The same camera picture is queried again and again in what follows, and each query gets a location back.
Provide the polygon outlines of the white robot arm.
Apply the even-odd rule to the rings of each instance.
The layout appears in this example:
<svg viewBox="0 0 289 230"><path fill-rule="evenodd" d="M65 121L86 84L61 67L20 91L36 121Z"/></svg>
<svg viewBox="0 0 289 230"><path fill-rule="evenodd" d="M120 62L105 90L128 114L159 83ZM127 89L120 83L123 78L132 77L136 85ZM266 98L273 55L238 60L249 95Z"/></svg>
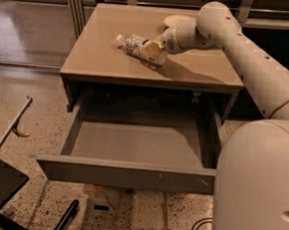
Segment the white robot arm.
<svg viewBox="0 0 289 230"><path fill-rule="evenodd" d="M217 47L261 115L220 151L211 230L289 230L289 70L246 37L220 2L206 3L157 40L173 55Z"/></svg>

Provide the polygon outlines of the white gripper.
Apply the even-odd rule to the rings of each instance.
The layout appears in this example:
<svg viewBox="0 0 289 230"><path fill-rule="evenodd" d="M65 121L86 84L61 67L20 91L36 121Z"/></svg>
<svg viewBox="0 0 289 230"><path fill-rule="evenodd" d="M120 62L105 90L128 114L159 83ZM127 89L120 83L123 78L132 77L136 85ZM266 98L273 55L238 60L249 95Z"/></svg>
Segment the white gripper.
<svg viewBox="0 0 289 230"><path fill-rule="evenodd" d="M179 43L176 39L177 27L168 27L155 39L156 41L149 41L142 46L142 55L144 58L154 58L155 60L162 60L164 58L163 50L169 54L179 54Z"/></svg>

